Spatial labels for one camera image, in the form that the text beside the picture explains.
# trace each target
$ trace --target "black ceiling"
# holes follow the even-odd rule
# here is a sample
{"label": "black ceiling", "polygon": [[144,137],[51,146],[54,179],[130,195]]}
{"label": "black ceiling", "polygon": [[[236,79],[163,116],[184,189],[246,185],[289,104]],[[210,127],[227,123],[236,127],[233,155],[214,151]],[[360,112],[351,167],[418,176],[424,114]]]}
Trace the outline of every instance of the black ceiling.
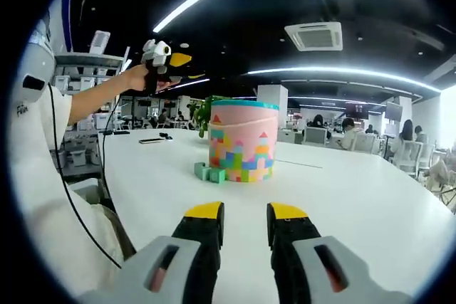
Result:
{"label": "black ceiling", "polygon": [[[374,70],[425,82],[426,75],[455,53],[454,19],[444,15],[440,4],[429,0],[201,0],[154,35],[152,30],[157,23],[183,1],[85,0],[81,6],[82,0],[72,0],[74,48],[87,51],[95,30],[105,30],[111,32],[106,53],[122,56],[125,48],[131,46],[130,57],[135,62],[139,61],[144,42],[152,37],[165,40],[173,51],[189,53],[193,56],[190,65],[173,73],[204,72],[210,81],[169,90],[160,94],[163,97],[248,96],[254,95],[253,88],[258,84],[282,83],[290,96],[373,103],[398,94],[391,89],[425,98],[435,92],[350,73],[245,73],[317,65]],[[319,21],[341,22],[342,51],[299,52],[284,30],[287,25]],[[181,43],[190,47],[180,48]],[[452,84],[456,84],[453,70],[432,83],[438,88]],[[290,105],[299,103],[308,102],[291,101]]]}

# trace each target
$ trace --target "black cable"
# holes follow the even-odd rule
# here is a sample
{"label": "black cable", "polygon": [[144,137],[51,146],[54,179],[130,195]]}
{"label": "black cable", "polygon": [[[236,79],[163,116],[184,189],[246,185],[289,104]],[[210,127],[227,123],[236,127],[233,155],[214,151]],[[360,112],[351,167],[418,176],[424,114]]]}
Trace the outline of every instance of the black cable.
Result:
{"label": "black cable", "polygon": [[92,242],[98,247],[98,249],[103,253],[106,258],[108,258],[114,265],[116,265],[118,268],[121,268],[120,265],[103,249],[103,247],[100,246],[100,244],[95,240],[95,238],[92,236],[90,231],[88,230],[87,226],[84,224],[82,218],[79,216],[78,210],[74,206],[73,200],[71,199],[70,193],[68,192],[68,188],[66,187],[65,180],[63,179],[63,173],[62,173],[62,166],[60,163],[60,158],[58,158],[58,148],[57,148],[57,129],[56,129],[56,110],[54,108],[54,96],[52,94],[52,87],[50,84],[49,86],[49,91],[51,92],[51,104],[52,104],[52,123],[53,123],[53,130],[54,130],[54,145],[56,147],[56,159],[57,159],[57,165],[58,165],[58,172],[60,173],[60,177],[62,179],[63,183],[63,188],[65,188],[65,193],[66,196],[68,197],[68,200],[70,201],[71,208],[73,208],[74,214],[78,218],[79,222],[81,223],[81,226],[84,228],[85,232],[87,235],[90,237]]}

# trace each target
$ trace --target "potted plant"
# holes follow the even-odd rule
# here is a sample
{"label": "potted plant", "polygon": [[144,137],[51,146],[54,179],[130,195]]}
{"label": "potted plant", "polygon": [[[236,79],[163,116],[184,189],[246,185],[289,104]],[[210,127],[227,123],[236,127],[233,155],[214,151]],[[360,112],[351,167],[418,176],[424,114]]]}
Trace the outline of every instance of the potted plant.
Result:
{"label": "potted plant", "polygon": [[199,137],[204,137],[204,131],[207,131],[209,121],[211,120],[211,106],[214,101],[227,99],[223,96],[208,96],[201,104],[199,110],[195,110],[195,122],[199,125]]}

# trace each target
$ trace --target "toy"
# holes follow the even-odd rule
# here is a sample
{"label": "toy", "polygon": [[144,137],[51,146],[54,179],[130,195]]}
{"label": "toy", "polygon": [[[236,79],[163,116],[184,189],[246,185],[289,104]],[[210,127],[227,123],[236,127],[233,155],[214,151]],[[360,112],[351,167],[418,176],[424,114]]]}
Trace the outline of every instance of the toy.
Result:
{"label": "toy", "polygon": [[206,163],[195,163],[194,166],[194,172],[197,175],[199,179],[202,179],[203,181],[208,181],[209,180],[209,171],[210,167],[206,167]]}
{"label": "toy", "polygon": [[226,173],[224,169],[217,169],[215,167],[209,169],[209,180],[212,183],[222,183],[225,180]]}
{"label": "toy", "polygon": [[199,179],[218,184],[222,183],[226,178],[224,169],[206,167],[206,163],[204,162],[195,163],[194,172]]}

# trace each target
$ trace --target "teal lid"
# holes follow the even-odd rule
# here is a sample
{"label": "teal lid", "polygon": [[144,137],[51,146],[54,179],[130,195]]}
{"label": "teal lid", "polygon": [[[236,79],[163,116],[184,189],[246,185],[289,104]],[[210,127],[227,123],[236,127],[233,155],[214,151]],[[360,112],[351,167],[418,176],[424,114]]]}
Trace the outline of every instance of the teal lid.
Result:
{"label": "teal lid", "polygon": [[271,103],[262,103],[260,101],[249,101],[249,100],[218,100],[212,103],[212,106],[251,106],[269,108],[270,110],[279,110],[278,105],[272,105]]}

